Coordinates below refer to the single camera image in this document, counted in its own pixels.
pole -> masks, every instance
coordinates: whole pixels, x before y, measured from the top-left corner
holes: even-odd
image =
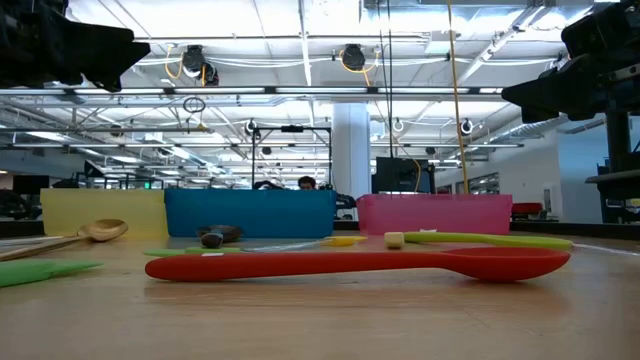
[[[333,134],[331,129],[328,129],[329,133],[329,185],[333,185],[333,174],[331,171],[333,170]]]
[[[627,112],[608,112],[607,143],[609,146],[609,171],[615,173],[627,169],[627,159],[631,152],[629,134],[629,114]]]
[[[251,188],[256,183],[256,129],[251,131]]]

pink bin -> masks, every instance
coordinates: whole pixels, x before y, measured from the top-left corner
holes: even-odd
[[[364,195],[358,199],[360,232],[433,230],[505,235],[511,195]]]

wooden spoon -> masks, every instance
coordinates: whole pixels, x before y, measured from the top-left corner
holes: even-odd
[[[80,230],[78,230],[78,236],[46,241],[42,244],[1,253],[0,261],[14,260],[41,254],[82,240],[89,239],[97,242],[105,242],[117,238],[127,232],[128,229],[129,226],[122,220],[102,219],[92,224],[83,225]]]

wooden table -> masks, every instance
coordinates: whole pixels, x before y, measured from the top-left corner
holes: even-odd
[[[144,274],[141,252],[164,245],[47,254],[105,265],[0,289],[0,358],[640,359],[640,256],[578,249],[556,273],[502,285],[435,269],[190,284]]]

green handle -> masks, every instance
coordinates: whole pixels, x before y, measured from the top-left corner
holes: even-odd
[[[555,250],[570,250],[573,242],[564,239],[538,236],[504,236],[484,234],[459,234],[439,232],[404,233],[404,240],[410,243],[422,242],[461,242],[486,243],[495,246],[539,247]]]

